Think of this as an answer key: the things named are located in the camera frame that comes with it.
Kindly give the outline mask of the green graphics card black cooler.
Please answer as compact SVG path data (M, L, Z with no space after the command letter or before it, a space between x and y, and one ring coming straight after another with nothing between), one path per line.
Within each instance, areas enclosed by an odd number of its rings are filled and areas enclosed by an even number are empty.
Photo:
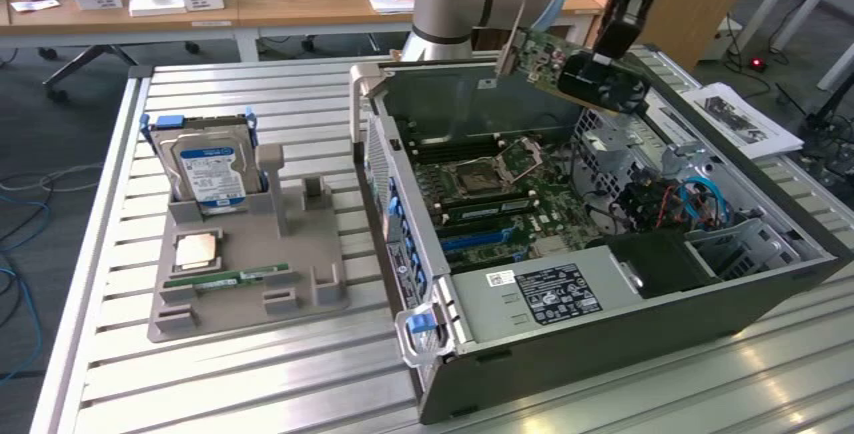
M495 67L574 103L615 114L642 114L649 104L647 76L629 64L566 39L529 28L511 32Z

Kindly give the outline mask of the wooden cabinet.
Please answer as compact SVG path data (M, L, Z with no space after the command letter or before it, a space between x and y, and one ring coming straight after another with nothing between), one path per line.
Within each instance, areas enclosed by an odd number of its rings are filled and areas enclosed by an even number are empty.
M693 70L736 1L655 0L637 42L657 46L683 69ZM570 41L593 44L606 2L566 0L559 22L570 26Z

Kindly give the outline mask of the perforated metal disk bay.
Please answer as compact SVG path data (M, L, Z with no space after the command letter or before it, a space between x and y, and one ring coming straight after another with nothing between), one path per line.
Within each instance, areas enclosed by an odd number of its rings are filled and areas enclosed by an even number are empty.
M662 172L667 144L642 118L586 109L575 125L575 137L598 174L627 182L633 172Z

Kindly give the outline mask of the green motherboard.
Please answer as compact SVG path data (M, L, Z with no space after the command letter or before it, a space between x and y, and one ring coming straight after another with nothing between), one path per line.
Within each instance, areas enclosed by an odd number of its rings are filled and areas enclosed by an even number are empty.
M447 192L449 165L482 157L495 159L507 145L522 136L530 136L539 142L547 158L543 165L513 184L515 191L470 199L453 198ZM446 142L409 141L407 155L434 229L447 225L439 220L442 207L447 204L519 197L539 199L539 205L526 213L485 218L501 219L505 221L502 229L514 229L506 242L451 252L442 250L454 274L538 259L533 243L542 237L561 235L574 251L586 248L610 233L591 218L591 196L578 192L570 183L570 170L566 167L569 160L563 153L573 150L571 145L546 145L543 141L545 136L535 131L514 136L494 133Z

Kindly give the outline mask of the silver chipset heatsink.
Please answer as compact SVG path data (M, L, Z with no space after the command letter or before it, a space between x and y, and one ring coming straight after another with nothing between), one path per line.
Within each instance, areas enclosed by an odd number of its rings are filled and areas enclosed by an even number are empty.
M571 251L573 247L561 235L542 237L533 243L533 252L538 258L567 254Z

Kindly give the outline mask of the long black expansion slot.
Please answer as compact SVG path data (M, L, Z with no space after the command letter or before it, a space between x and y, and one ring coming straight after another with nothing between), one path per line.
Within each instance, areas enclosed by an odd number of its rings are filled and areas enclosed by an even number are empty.
M505 221L501 219L481 219L467 223L446 225L435 229L439 238L474 235L482 232L493 232L501 230Z

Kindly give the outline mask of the black fan shroud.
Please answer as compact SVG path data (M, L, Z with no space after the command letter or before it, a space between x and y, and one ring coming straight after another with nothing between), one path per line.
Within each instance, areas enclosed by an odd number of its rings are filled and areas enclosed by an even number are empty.
M689 249L686 236L678 230L621 234L609 237L606 245L639 279L638 291L645 299L721 282Z

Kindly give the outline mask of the blue expansion slot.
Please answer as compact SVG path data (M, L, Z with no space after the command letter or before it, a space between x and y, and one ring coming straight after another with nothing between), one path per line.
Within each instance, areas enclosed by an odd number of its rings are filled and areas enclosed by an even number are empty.
M442 250L445 252L469 249L483 245L491 245L506 242L513 234L514 229L507 228L497 231L487 231L467 236L461 236L441 241Z

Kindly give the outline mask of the open metal disk bay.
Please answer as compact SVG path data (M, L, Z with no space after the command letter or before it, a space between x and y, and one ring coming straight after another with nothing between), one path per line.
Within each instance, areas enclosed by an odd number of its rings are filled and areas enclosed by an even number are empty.
M690 231L686 240L722 280L738 279L802 261L790 243L761 219L749 219L714 231Z

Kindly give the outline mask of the grey power supply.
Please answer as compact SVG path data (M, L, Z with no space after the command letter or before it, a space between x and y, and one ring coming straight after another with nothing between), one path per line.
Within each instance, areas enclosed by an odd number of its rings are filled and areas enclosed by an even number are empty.
M457 274L461 320L478 344L530 337L642 302L606 246Z

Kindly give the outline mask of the dark grey PC case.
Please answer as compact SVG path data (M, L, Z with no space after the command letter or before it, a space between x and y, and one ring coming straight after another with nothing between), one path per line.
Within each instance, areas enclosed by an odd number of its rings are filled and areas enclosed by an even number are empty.
M434 424L740 334L796 295L854 261L844 244L746 157L666 82L629 64L694 129L677 144L663 138L662 172L627 182L589 166L575 137L587 108L501 77L493 60L414 64L363 62L351 68L351 129L357 175L394 316L402 360L414 384L418 419ZM570 183L590 195L606 239L657 229L714 231L765 221L802 261L713 285L645 299L597 319L530 337L478 344L454 305L442 254L407 155L409 141L446 142L535 131L546 145L569 143Z

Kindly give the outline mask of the hard disk with blue rails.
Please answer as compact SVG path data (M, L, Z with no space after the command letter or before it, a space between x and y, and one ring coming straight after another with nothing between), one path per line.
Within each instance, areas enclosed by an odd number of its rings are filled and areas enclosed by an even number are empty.
M244 208L267 188L256 166L256 117L180 114L140 117L140 133L159 157L175 202L194 201L204 215Z

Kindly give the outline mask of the loose green RAM stick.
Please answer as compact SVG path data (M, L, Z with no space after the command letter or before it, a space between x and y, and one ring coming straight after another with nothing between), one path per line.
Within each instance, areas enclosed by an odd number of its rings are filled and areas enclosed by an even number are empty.
M260 282L268 275L279 272L287 272L288 270L290 265L283 263L252 269L222 271L218 273L168 280L164 282L164 287L178 288L191 286L196 290L231 288Z

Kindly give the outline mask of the wooden desk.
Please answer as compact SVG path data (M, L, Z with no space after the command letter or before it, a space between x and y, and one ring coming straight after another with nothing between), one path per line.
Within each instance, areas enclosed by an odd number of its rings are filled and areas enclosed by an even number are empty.
M224 8L180 15L132 17L127 9L80 10L75 0L19 13L0 0L0 48L72 47L227 39L240 59L259 59L263 37L403 32L410 14L381 15L369 0L224 0ZM194 21L232 21L231 27L195 28Z

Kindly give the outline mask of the black desk leg with casters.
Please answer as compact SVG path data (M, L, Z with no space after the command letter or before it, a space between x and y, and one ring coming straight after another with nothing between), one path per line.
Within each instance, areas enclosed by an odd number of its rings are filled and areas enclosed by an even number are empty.
M194 41L184 41L183 43L184 50L192 54L198 55L200 53L200 46ZM39 56L46 60L55 60L58 55L55 50L51 48L38 48ZM75 72L78 72L87 64L90 64L95 59L98 59L102 55L114 55L120 59L120 61L128 65L130 67L139 66L136 60L130 56L123 47L118 44L98 44L87 47L84 51L43 81L43 87L46 92L46 97L55 102L67 102L68 94L64 90L58 90L55 86L63 81L68 76L71 76Z

